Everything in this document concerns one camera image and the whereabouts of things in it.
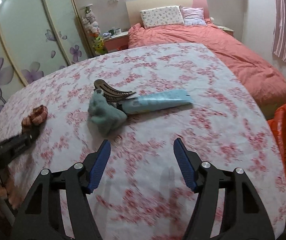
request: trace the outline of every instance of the light blue squeeze tube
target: light blue squeeze tube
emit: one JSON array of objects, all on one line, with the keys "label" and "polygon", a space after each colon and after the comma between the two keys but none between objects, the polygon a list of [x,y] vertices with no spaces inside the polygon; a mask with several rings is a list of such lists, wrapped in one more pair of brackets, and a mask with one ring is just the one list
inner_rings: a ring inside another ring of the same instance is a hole
[{"label": "light blue squeeze tube", "polygon": [[185,89],[174,89],[127,99],[119,104],[122,105],[122,110],[126,114],[138,114],[192,104],[193,102]]}]

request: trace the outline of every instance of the headboard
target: headboard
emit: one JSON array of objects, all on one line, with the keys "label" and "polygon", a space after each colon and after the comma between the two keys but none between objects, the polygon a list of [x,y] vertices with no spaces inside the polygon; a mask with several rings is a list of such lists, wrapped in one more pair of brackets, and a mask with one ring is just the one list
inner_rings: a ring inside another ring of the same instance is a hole
[{"label": "headboard", "polygon": [[137,23],[142,23],[140,14],[141,10],[172,5],[182,5],[184,7],[193,8],[203,7],[204,18],[208,19],[210,17],[206,0],[132,0],[126,1],[129,23],[131,26]]}]

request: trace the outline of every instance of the pink pillow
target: pink pillow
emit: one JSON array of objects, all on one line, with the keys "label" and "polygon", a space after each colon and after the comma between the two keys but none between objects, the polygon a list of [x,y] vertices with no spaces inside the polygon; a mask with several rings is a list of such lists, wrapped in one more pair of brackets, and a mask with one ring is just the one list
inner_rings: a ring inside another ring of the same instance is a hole
[{"label": "pink pillow", "polygon": [[185,25],[206,25],[203,8],[180,6]]}]

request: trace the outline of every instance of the green plush toy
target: green plush toy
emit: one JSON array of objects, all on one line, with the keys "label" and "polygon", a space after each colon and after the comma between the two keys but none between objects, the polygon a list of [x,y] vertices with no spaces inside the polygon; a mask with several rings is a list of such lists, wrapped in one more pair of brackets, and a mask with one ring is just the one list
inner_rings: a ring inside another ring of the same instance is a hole
[{"label": "green plush toy", "polygon": [[91,121],[97,125],[99,132],[106,136],[111,130],[123,124],[127,119],[127,115],[109,105],[103,95],[102,89],[94,91],[89,101],[88,112],[92,115]]}]

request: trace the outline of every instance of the nightstand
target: nightstand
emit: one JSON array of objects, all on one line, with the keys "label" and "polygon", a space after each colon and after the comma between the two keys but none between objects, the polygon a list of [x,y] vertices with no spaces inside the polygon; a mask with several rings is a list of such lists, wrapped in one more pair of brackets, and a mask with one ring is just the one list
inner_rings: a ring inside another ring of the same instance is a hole
[{"label": "nightstand", "polygon": [[122,32],[119,35],[114,35],[110,38],[105,39],[104,46],[110,52],[112,50],[117,50],[122,46],[128,46],[128,41],[128,32]]},{"label": "nightstand", "polygon": [[227,34],[231,35],[232,37],[234,37],[234,31],[230,28],[227,28],[225,26],[219,26],[217,25],[217,27],[223,31],[225,31]]}]

